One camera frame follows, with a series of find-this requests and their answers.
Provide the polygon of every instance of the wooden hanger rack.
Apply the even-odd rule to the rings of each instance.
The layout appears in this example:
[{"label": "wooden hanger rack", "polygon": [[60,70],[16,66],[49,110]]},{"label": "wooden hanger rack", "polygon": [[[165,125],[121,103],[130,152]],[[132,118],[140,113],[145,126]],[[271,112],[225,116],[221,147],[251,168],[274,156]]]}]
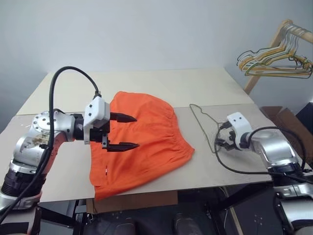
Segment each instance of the wooden hanger rack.
[{"label": "wooden hanger rack", "polygon": [[[282,38],[281,38],[281,34],[280,34],[280,30],[282,27],[284,27],[286,24],[292,24],[292,20],[284,20],[278,27],[277,32],[274,36],[274,38],[272,39],[271,43],[269,44],[269,47],[277,47],[279,46]],[[303,40],[312,43],[313,44],[313,33],[311,32],[306,32],[302,35],[299,36],[300,38],[302,38]],[[246,86],[244,88],[244,91],[247,94],[250,94],[250,92],[252,91],[252,89],[254,88],[254,86],[257,84],[257,82],[259,81],[260,76],[252,76],[248,82],[246,83]]]}]

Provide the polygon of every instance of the gray wall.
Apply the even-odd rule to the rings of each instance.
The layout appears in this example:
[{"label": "gray wall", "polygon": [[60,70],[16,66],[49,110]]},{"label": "gray wall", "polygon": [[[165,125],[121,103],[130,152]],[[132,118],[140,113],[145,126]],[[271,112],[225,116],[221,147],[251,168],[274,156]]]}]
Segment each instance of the gray wall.
[{"label": "gray wall", "polygon": [[[244,85],[237,56],[267,46],[288,18],[312,30],[313,1],[1,0],[0,131],[46,73],[65,65],[86,71],[224,66]],[[312,59],[312,45],[302,42],[299,53]],[[297,113],[313,99],[313,80],[262,78],[251,97]]]}]

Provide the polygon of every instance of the white table surface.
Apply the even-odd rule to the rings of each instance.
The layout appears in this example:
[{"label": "white table surface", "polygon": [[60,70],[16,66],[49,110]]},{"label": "white table surface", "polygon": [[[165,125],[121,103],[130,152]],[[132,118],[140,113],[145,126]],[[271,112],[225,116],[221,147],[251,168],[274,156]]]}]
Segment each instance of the white table surface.
[{"label": "white table surface", "polygon": [[[195,148],[192,159],[148,184],[124,194],[164,190],[227,186],[269,180],[265,175],[241,175],[224,169],[211,153],[206,139],[188,105],[203,106],[218,121],[233,112],[242,112],[253,128],[273,125],[253,104],[241,87],[221,68],[203,70],[167,70],[147,72],[89,73],[111,101],[117,91],[143,92],[156,95],[175,107],[180,130]],[[48,90],[52,74],[48,74],[35,92],[12,118],[0,135],[0,185],[17,140],[28,131],[33,114],[48,108]],[[55,108],[65,112],[81,112],[94,93],[88,81],[78,73],[64,73],[56,83]],[[211,140],[217,131],[215,123],[200,114],[201,123]],[[265,170],[260,157],[251,152],[221,151],[228,166],[246,171]],[[89,181],[90,147],[82,141],[64,143],[43,187],[42,202],[93,198],[94,188]]]}]

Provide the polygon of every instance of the floor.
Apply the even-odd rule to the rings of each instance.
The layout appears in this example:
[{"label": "floor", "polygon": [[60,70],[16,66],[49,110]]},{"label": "floor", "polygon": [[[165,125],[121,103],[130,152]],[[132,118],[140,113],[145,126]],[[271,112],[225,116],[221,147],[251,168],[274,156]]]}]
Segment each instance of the floor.
[{"label": "floor", "polygon": [[[227,187],[230,194],[244,187]],[[128,217],[136,221],[138,235],[172,235],[173,219],[177,213],[193,218],[205,235],[215,235],[210,215],[206,213],[205,203],[222,200],[223,192],[218,188],[204,188],[179,192],[179,204],[166,207],[145,208],[129,211],[114,211],[97,215],[95,220],[85,226],[84,235],[113,235],[115,227]],[[249,235],[281,235],[280,222],[272,208],[273,191],[266,192],[234,207],[243,233]],[[42,203],[41,206],[65,214],[67,202]],[[224,221],[225,212],[220,214]],[[41,235],[70,235],[72,229],[41,223]],[[237,235],[230,212],[225,221],[228,235]]]}]

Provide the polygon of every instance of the orange shorts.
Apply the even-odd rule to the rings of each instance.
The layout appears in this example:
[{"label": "orange shorts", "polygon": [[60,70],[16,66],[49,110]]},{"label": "orange shorts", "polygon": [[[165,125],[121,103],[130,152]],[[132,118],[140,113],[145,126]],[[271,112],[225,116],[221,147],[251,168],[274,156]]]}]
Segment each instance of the orange shorts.
[{"label": "orange shorts", "polygon": [[110,109],[137,119],[129,123],[111,121],[111,143],[140,146],[126,152],[107,152],[101,143],[91,143],[90,181],[96,200],[147,183],[191,159],[194,149],[184,140],[174,109],[165,101],[148,94],[118,92]]}]

